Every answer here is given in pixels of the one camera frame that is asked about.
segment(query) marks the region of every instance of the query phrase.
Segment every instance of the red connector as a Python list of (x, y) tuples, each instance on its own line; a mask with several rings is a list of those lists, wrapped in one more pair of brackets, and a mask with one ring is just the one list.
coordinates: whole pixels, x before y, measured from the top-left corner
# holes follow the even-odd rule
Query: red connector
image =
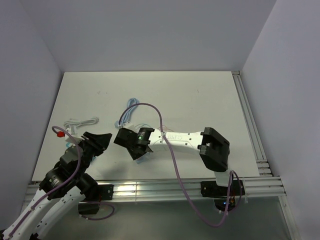
[(58, 132), (56, 133), (56, 136), (57, 136), (58, 138), (63, 138), (63, 137), (65, 136), (65, 133), (64, 133), (63, 131), (58, 131)]

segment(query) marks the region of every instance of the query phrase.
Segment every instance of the metal frame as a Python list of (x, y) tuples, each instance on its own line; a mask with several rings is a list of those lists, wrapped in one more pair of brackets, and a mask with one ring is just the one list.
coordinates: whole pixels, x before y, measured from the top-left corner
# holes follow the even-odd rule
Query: metal frame
[[(239, 96), (241, 108), (252, 143), (253, 152), (260, 173), (260, 177), (244, 177), (243, 184), (248, 198), (279, 197), (284, 219), (286, 221), (291, 239), (300, 240), (295, 220), (290, 211), (286, 192), (279, 176), (273, 176), (256, 123), (251, 112), (249, 102), (241, 81), (239, 71), (232, 72), (234, 84)], [(183, 184), (191, 199), (204, 199), (201, 195), (201, 182), (215, 180), (214, 178), (184, 179)], [(113, 197), (110, 202), (152, 202), (185, 200), (180, 185), (176, 179), (164, 180), (113, 180), (98, 181), (99, 185), (113, 184)], [(22, 211), (34, 197), (39, 187), (38, 182), (29, 184), (23, 201)]]

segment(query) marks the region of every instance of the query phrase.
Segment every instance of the blue cable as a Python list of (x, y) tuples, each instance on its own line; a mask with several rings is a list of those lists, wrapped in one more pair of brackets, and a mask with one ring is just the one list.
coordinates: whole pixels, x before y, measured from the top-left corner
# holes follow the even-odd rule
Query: blue cable
[[(131, 105), (133, 105), (133, 104), (138, 104), (138, 103), (139, 103), (139, 100), (136, 99), (135, 97), (133, 97), (133, 98), (130, 98), (130, 99), (128, 100), (128, 103), (126, 104), (126, 107), (129, 108)], [(133, 113), (133, 111), (134, 111), (137, 107), (138, 107), (138, 106), (134, 106), (134, 107), (130, 108), (130, 109), (123, 115), (120, 124), (119, 124), (119, 121), (116, 121), (116, 122), (114, 123), (114, 126), (118, 129), (118, 128), (120, 128), (121, 126), (123, 126), (123, 124), (129, 122), (129, 121), (130, 121), (130, 118), (131, 118), (131, 114)]]

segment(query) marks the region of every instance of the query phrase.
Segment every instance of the white table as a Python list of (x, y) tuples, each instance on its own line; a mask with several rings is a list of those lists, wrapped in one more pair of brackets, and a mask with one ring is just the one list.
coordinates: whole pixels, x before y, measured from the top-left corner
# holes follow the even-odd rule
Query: white table
[[(54, 105), (41, 152), (32, 177), (41, 181), (63, 155), (66, 142), (52, 132), (69, 118), (99, 117), (96, 125), (78, 129), (94, 134), (112, 133), (108, 149), (87, 170), (96, 180), (176, 178), (169, 152), (153, 153), (137, 164), (127, 150), (113, 143), (114, 123), (129, 98), (155, 105), (163, 124), (175, 132), (198, 132), (212, 127), (230, 142), (228, 163), (240, 177), (258, 177), (258, 167), (231, 72), (66, 72)], [(159, 127), (157, 113), (139, 106), (131, 121)], [(200, 157), (176, 153), (182, 178), (212, 178)]]

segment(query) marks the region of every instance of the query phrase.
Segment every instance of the white cable bundle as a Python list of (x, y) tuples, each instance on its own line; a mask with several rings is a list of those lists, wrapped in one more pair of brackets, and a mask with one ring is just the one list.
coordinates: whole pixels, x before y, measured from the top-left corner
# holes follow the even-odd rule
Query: white cable bundle
[(66, 128), (67, 126), (73, 125), (76, 128), (80, 128), (84, 125), (94, 125), (99, 122), (99, 118), (94, 116), (88, 120), (80, 121), (78, 119), (70, 118), (68, 121), (65, 121), (63, 126)]

